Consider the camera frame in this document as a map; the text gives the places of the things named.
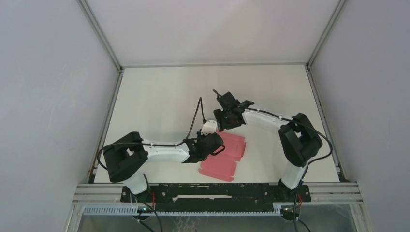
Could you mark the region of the pink cardboard box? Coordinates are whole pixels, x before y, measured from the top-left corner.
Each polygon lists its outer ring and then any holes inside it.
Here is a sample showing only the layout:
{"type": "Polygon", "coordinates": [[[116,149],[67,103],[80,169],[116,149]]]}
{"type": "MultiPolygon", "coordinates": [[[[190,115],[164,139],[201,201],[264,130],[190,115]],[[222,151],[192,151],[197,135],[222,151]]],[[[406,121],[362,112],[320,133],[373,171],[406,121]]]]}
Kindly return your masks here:
{"type": "Polygon", "coordinates": [[[237,163],[245,153],[245,137],[226,132],[219,132],[218,135],[224,141],[225,150],[216,156],[208,156],[201,162],[198,172],[218,180],[232,182],[237,163]]]}

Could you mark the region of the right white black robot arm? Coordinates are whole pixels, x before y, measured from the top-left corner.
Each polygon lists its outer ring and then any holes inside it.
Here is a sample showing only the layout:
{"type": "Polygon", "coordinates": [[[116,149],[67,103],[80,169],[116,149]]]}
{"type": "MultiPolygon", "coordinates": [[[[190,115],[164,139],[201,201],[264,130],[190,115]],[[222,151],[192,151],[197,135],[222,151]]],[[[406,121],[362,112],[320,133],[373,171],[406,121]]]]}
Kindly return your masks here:
{"type": "Polygon", "coordinates": [[[214,116],[221,131],[251,125],[278,134],[288,161],[279,180],[279,194],[283,200],[292,201],[298,196],[298,187],[305,177],[309,161],[323,145],[321,134],[303,113],[291,117],[276,115],[255,108],[252,101],[240,102],[231,92],[218,93],[216,99],[220,108],[214,110],[214,116]]]}

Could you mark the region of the aluminium front frame rail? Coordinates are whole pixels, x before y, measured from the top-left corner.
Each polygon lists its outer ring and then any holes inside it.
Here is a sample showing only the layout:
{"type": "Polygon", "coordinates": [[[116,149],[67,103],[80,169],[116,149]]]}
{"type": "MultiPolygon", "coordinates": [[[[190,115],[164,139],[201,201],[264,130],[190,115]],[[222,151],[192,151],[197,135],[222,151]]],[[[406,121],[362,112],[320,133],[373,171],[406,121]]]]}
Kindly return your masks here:
{"type": "MultiPolygon", "coordinates": [[[[276,183],[151,184],[148,188],[156,203],[180,199],[246,199],[255,203],[290,203],[295,193],[283,193],[276,183]]],[[[79,184],[73,203],[115,204],[124,202],[130,191],[122,184],[79,184]]],[[[303,203],[363,204],[356,183],[305,183],[298,190],[303,203]]]]}

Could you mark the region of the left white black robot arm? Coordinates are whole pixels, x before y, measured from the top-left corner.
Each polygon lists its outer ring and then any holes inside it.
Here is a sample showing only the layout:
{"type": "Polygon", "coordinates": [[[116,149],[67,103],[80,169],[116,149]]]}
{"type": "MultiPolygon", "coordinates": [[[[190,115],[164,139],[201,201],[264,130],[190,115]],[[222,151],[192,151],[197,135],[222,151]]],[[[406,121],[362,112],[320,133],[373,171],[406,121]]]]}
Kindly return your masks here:
{"type": "Polygon", "coordinates": [[[224,141],[217,133],[200,134],[174,143],[159,143],[144,140],[140,133],[134,131],[101,148],[97,161],[107,170],[110,182],[124,184],[137,200],[144,202],[151,195],[146,176],[139,172],[145,163],[198,163],[224,150],[224,141]]]}

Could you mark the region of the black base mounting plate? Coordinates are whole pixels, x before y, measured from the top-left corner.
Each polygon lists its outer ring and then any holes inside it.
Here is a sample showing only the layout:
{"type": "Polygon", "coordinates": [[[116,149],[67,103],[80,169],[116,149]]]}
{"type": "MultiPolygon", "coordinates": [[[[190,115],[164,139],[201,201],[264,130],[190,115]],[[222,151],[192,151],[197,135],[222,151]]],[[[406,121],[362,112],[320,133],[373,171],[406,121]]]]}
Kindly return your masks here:
{"type": "Polygon", "coordinates": [[[286,190],[277,183],[219,183],[219,184],[151,184],[140,194],[123,187],[122,203],[149,204],[155,210],[243,210],[272,209],[275,204],[290,205],[312,201],[307,185],[298,190],[286,190]]]}

